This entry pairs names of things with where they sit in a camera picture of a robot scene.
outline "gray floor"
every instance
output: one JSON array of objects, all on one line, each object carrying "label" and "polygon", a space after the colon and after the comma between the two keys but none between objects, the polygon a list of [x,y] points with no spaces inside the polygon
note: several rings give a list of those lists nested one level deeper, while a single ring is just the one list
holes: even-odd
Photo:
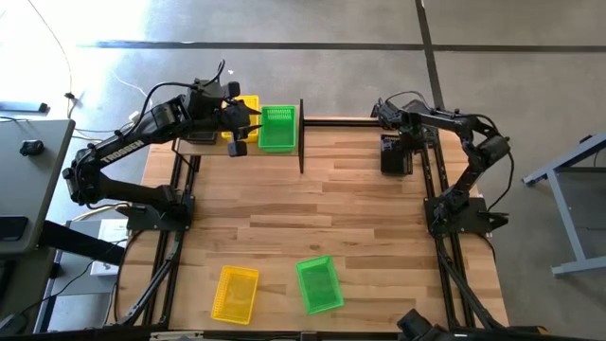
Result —
[{"label": "gray floor", "polygon": [[[421,38],[412,0],[34,3],[67,47],[74,93],[81,95],[74,112],[80,128],[112,129],[141,105],[142,96],[118,82],[110,71],[150,89],[160,81],[207,77],[220,58],[227,60],[226,69],[231,71],[225,80],[240,81],[245,92],[260,95],[266,103],[295,103],[302,97],[309,115],[364,117],[378,96],[406,89],[431,97],[422,52],[73,47],[76,42],[103,39],[418,44]],[[602,20],[606,3],[600,0],[424,3],[436,44],[606,44]],[[30,96],[52,101],[53,116],[64,115],[60,96],[66,91],[67,76],[60,50],[27,3],[0,4],[9,5],[0,19],[3,94],[22,96],[27,89]],[[436,55],[447,107],[491,116],[511,136],[516,181],[498,207],[510,213],[510,223],[493,238],[511,324],[539,324],[555,334],[606,338],[606,271],[562,279],[551,276],[551,265],[573,259],[560,216],[546,184],[524,188],[517,181],[586,135],[606,130],[604,57],[580,53]],[[40,86],[32,89],[33,80]],[[176,89],[163,90],[156,98],[168,99],[177,93]],[[84,145],[74,140],[69,155]],[[139,181],[145,158],[145,152],[140,152],[114,164],[107,173]],[[606,153],[597,162],[606,165]],[[489,202],[503,190],[507,176],[508,161],[504,160],[482,178],[480,188]],[[72,204],[59,185],[50,218],[62,222],[80,212],[82,208]],[[106,304],[106,297],[62,298],[51,328],[98,325]]]}]

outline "yellow plastic basket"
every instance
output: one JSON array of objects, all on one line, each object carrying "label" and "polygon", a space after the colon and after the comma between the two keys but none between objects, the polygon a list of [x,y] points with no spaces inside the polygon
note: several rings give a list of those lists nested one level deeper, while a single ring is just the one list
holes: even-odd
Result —
[{"label": "yellow plastic basket", "polygon": [[253,313],[258,271],[224,266],[212,305],[212,318],[247,325]]},{"label": "yellow plastic basket", "polygon": [[[236,97],[236,99],[242,99],[244,101],[244,104],[246,104],[247,107],[260,111],[260,105],[258,104],[258,96],[245,95],[245,96],[238,96],[238,97]],[[258,125],[258,122],[259,122],[259,115],[250,116],[250,125],[251,126]],[[221,132],[221,137],[226,140],[231,140],[231,133]],[[246,137],[243,141],[246,143],[257,142],[258,141],[258,129],[251,132],[248,135],[248,137]]]}]

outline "green basket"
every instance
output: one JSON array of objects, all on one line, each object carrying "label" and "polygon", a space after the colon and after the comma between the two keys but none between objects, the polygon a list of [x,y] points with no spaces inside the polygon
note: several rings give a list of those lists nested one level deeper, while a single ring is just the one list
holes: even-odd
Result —
[{"label": "green basket", "polygon": [[316,314],[344,304],[339,278],[331,256],[322,256],[296,264],[301,295],[307,314]]},{"label": "green basket", "polygon": [[263,106],[258,147],[268,153],[288,153],[296,146],[296,114],[293,105]]}]

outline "wooden table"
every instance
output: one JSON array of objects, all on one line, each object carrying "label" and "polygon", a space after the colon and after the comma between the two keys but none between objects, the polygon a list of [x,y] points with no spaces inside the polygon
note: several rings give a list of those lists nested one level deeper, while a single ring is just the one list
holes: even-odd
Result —
[{"label": "wooden table", "polygon": [[[170,328],[395,332],[396,321],[411,308],[445,326],[436,250],[422,213],[420,157],[415,156],[412,175],[381,175],[381,133],[379,128],[306,128],[303,174],[296,156],[203,156],[193,189],[195,223],[185,237]],[[466,157],[455,135],[440,136],[453,182],[467,166]],[[152,146],[143,183],[169,183],[173,158],[170,145]],[[434,182],[439,191],[436,177]],[[157,238],[158,232],[144,232],[129,251],[119,290],[123,314],[148,284]],[[490,249],[477,236],[460,239],[471,287],[507,324]],[[306,315],[294,265],[327,254],[333,256],[345,306]],[[224,265],[259,270],[248,326],[210,318]],[[454,295],[463,321],[457,290]],[[163,297],[160,290],[156,315]]]}]

